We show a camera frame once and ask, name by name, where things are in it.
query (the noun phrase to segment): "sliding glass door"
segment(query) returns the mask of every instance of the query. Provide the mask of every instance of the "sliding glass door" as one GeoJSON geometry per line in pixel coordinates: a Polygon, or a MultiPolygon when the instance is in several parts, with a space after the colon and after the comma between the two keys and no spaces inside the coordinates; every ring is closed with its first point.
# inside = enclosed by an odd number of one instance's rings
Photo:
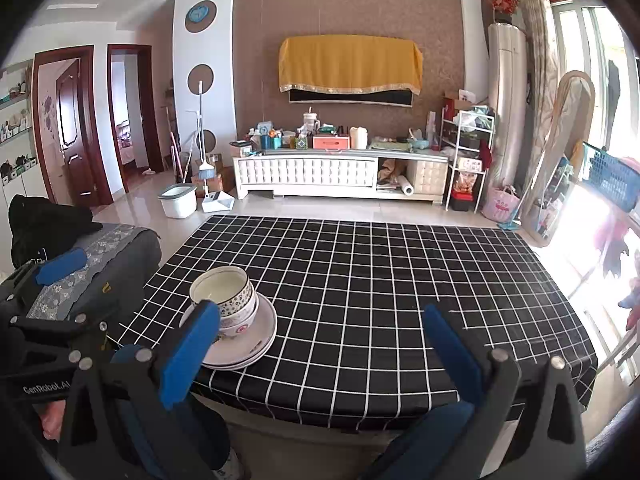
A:
{"type": "Polygon", "coordinates": [[[633,46],[599,0],[569,0],[553,9],[562,73],[586,72],[596,88],[589,142],[612,155],[640,159],[640,83],[633,46]]]}

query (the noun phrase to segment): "checkered tablecloth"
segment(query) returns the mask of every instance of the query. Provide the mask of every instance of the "checkered tablecloth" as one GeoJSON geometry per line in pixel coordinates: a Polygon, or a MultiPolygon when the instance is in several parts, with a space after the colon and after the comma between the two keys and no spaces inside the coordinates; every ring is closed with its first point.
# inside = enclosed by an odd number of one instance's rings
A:
{"type": "Polygon", "coordinates": [[[201,368],[193,391],[280,420],[402,429],[458,396],[419,309],[444,300],[523,371],[560,354],[587,405],[597,358],[577,315],[520,236],[494,229],[213,216],[145,286],[119,344],[155,346],[204,271],[236,265],[273,301],[277,337],[257,363],[201,368]]]}

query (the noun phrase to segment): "screw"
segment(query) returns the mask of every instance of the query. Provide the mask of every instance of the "screw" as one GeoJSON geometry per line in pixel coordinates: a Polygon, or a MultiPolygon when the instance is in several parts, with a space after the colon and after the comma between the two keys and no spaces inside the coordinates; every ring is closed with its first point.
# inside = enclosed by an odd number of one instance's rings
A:
{"type": "Polygon", "coordinates": [[[146,363],[147,361],[151,360],[153,355],[154,353],[151,350],[149,350],[149,348],[143,348],[136,352],[136,361],[139,361],[141,363],[146,363]]]}
{"type": "Polygon", "coordinates": [[[499,363],[503,363],[509,359],[509,354],[507,354],[506,350],[503,350],[502,348],[494,348],[491,350],[491,357],[499,363]]]}
{"type": "Polygon", "coordinates": [[[90,357],[83,357],[82,359],[80,359],[80,364],[78,365],[78,368],[80,368],[81,370],[88,370],[93,365],[94,365],[94,362],[91,361],[90,357]]]}
{"type": "Polygon", "coordinates": [[[562,359],[559,355],[554,355],[551,358],[551,365],[556,370],[562,370],[564,368],[564,359],[562,359]]]}
{"type": "Polygon", "coordinates": [[[80,353],[79,350],[72,350],[71,352],[69,352],[70,363],[77,363],[81,357],[82,357],[82,354],[80,353]]]}

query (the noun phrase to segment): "storage rack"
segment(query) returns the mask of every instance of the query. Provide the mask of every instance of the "storage rack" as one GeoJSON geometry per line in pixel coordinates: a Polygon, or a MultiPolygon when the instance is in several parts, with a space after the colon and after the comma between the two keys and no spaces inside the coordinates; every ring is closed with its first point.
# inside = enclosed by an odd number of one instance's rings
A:
{"type": "Polygon", "coordinates": [[[476,206],[474,209],[474,212],[477,213],[478,206],[480,205],[480,197],[482,196],[482,188],[484,187],[484,178],[486,177],[487,168],[484,168],[484,170],[482,171],[468,171],[468,170],[460,170],[460,168],[458,167],[458,158],[459,158],[458,153],[460,150],[463,150],[465,152],[480,153],[480,150],[478,150],[477,148],[467,148],[465,146],[460,146],[460,134],[462,133],[462,117],[463,117],[463,114],[465,114],[465,115],[473,116],[474,118],[487,119],[490,122],[491,128],[481,128],[479,126],[475,127],[475,131],[489,133],[489,143],[488,143],[489,150],[491,150],[491,148],[494,145],[495,118],[489,115],[484,115],[484,114],[480,114],[480,113],[469,111],[469,110],[459,110],[458,113],[460,114],[460,120],[458,121],[458,124],[456,124],[454,121],[449,121],[444,118],[444,108],[443,108],[442,120],[440,122],[440,148],[442,149],[442,143],[444,143],[456,149],[456,153],[453,157],[453,164],[451,162],[449,163],[449,167],[451,168],[451,179],[449,181],[449,189],[447,191],[447,199],[445,200],[444,209],[445,211],[449,210],[449,200],[451,199],[451,189],[453,188],[453,181],[456,176],[456,172],[458,171],[462,173],[475,173],[475,174],[481,175],[480,189],[478,191],[478,196],[476,197],[476,206]],[[451,142],[449,139],[444,138],[445,124],[453,124],[454,126],[458,127],[458,132],[456,134],[456,142],[451,142]]]}

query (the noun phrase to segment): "stack of plates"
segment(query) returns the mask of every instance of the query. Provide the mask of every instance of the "stack of plates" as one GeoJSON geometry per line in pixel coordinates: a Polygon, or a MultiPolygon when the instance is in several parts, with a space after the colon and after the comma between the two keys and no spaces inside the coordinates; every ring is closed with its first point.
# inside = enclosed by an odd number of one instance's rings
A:
{"type": "MultiPolygon", "coordinates": [[[[271,301],[260,292],[256,292],[256,295],[258,313],[252,325],[233,339],[219,339],[213,343],[202,360],[202,366],[211,370],[238,370],[255,363],[267,353],[276,337],[278,316],[271,301]]],[[[187,309],[180,325],[192,311],[192,308],[187,309]]]]}

